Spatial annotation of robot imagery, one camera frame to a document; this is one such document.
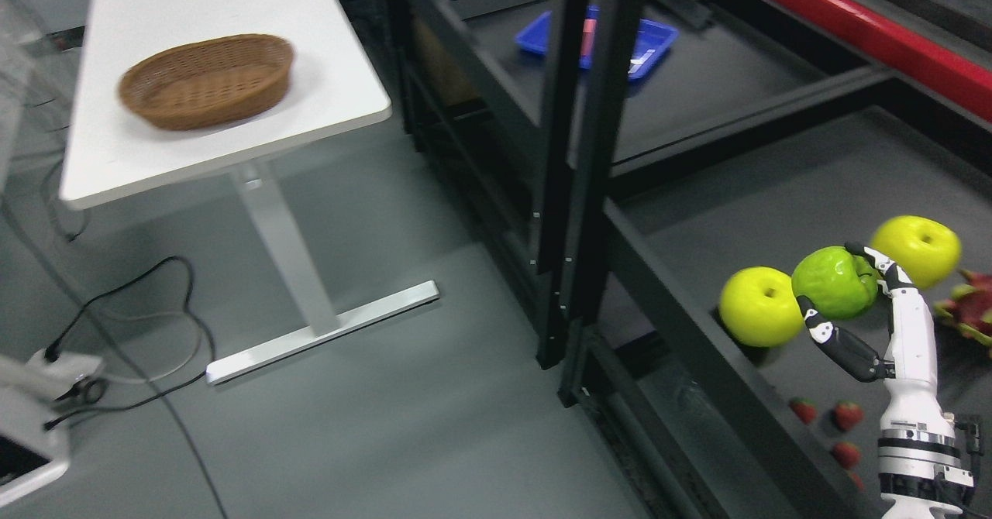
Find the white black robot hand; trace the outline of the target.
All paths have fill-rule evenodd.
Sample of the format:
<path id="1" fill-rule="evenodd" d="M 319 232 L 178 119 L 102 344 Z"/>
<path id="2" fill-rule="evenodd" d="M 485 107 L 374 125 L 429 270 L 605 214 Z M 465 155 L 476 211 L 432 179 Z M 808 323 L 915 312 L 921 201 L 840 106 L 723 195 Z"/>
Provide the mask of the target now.
<path id="1" fill-rule="evenodd" d="M 913 431 L 921 441 L 952 441 L 956 428 L 938 402 L 938 356 L 931 308 L 904 268 L 874 247 L 856 242 L 844 245 L 846 252 L 864 258 L 880 272 L 882 291 L 890 299 L 890 341 L 885 356 L 879 356 L 864 340 L 825 317 L 816 303 L 799 294 L 814 344 L 855 380 L 882 380 L 890 403 L 880 419 L 880 430 Z"/>

